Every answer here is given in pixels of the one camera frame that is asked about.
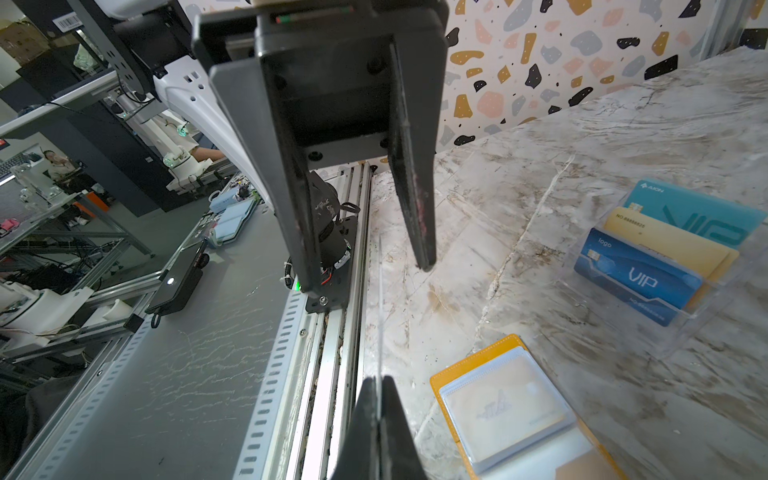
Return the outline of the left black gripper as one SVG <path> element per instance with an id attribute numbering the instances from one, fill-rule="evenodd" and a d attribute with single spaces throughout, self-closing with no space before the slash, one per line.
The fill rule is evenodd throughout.
<path id="1" fill-rule="evenodd" d="M 437 259 L 443 1 L 282 1 L 199 16 L 192 46 L 264 183 L 304 293 L 320 291 L 308 168 L 388 155 L 417 266 Z"/>

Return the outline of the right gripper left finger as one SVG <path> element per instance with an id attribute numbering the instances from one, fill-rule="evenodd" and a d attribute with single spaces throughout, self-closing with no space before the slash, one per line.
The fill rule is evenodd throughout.
<path id="1" fill-rule="evenodd" d="M 375 378 L 366 378 L 357 398 L 332 480 L 379 477 L 379 397 Z"/>

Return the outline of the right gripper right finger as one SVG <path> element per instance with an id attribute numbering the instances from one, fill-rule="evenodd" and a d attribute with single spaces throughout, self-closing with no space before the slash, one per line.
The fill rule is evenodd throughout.
<path id="1" fill-rule="evenodd" d="M 382 379 L 380 405 L 379 478 L 427 480 L 395 381 L 391 376 Z"/>

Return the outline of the yellow leather card holder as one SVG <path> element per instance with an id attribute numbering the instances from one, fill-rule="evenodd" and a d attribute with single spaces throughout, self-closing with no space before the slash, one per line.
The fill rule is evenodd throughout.
<path id="1" fill-rule="evenodd" d="M 473 479 L 623 479 L 625 473 L 517 335 L 433 375 Z"/>

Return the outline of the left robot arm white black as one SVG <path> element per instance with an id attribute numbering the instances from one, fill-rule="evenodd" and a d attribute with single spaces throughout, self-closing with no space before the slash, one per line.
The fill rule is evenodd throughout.
<path id="1" fill-rule="evenodd" d="M 386 157 L 416 263 L 436 262 L 443 1 L 75 1 L 119 78 L 198 127 L 274 211 L 311 312 L 345 305 L 355 255 L 323 167 Z"/>

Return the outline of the blue VIP card in stand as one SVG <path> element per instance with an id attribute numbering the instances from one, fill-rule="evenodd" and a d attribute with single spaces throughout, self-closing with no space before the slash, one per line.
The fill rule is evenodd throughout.
<path id="1" fill-rule="evenodd" d="M 662 327 L 703 284 L 698 273 L 598 228 L 589 231 L 574 270 Z"/>

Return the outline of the gold card in stand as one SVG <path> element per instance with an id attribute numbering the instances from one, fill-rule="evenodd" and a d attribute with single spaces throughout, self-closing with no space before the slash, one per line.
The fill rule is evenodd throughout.
<path id="1" fill-rule="evenodd" d="M 715 241 L 702 238 L 662 221 L 625 207 L 613 209 L 604 223 L 596 227 L 621 240 L 630 242 L 678 267 L 698 273 L 703 284 L 682 311 L 693 313 L 706 304 L 740 257 L 740 252 Z"/>

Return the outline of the teal VIP card in stand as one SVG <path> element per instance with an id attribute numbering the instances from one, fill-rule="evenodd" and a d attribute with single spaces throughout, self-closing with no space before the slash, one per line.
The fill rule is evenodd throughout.
<path id="1" fill-rule="evenodd" d="M 761 210 L 652 179 L 638 181 L 623 206 L 734 249 L 767 218 Z"/>

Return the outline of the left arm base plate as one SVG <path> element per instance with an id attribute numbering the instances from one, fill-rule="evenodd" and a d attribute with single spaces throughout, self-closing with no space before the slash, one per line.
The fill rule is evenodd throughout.
<path id="1" fill-rule="evenodd" d="M 349 304 L 358 217 L 351 216 L 342 219 L 340 230 L 341 236 L 348 246 L 346 260 L 340 268 L 333 266 L 329 274 L 323 274 L 322 280 L 325 281 L 325 284 L 321 286 L 321 294 L 317 297 L 309 296 L 307 299 L 305 308 L 308 313 L 320 314 L 342 310 Z"/>

